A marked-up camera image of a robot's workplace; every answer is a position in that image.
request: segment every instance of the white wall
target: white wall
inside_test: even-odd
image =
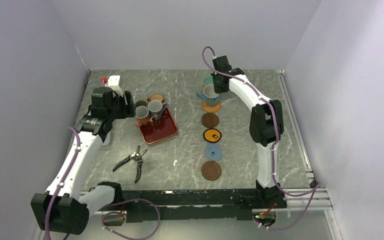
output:
[[[384,0],[323,0],[285,72],[344,239],[384,239]]]
[[[32,238],[30,201],[62,166],[87,76],[49,0],[0,0],[0,239]]]
[[[285,69],[320,0],[52,0],[88,69]]]

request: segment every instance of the pliers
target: pliers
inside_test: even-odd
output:
[[[134,183],[137,183],[139,179],[141,178],[142,174],[142,163],[144,162],[142,159],[142,156],[148,151],[148,149],[145,149],[142,154],[139,153],[141,149],[141,146],[137,146],[136,151],[133,154],[130,154],[127,156],[125,159],[119,161],[114,168],[112,169],[112,172],[117,170],[119,167],[123,166],[124,164],[130,162],[130,160],[136,161],[137,162],[137,167],[136,167],[136,179],[134,180]]]

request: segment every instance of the teal mug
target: teal mug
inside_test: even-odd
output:
[[[204,77],[204,79],[202,80],[201,90],[204,90],[204,88],[207,85],[210,85],[210,84],[213,84],[213,76],[206,76],[206,77]]]
[[[214,107],[220,100],[220,94],[214,91],[214,84],[208,84],[204,90],[196,91],[196,96],[204,100],[209,107]]]

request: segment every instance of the black handle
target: black handle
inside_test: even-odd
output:
[[[139,179],[141,178],[141,175],[142,175],[142,163],[143,163],[143,161],[138,161],[137,162],[136,179],[134,180],[134,183],[137,183],[139,181]]]
[[[115,170],[117,170],[119,167],[123,166],[124,164],[128,163],[132,158],[130,157],[130,155],[128,157],[126,157],[125,159],[119,161],[115,166],[114,168],[112,169],[112,172],[114,172]]]

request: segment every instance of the gray mug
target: gray mug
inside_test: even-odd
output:
[[[168,107],[166,102],[161,102],[159,100],[152,100],[148,103],[149,115],[152,120],[156,121],[161,118],[164,110]]]

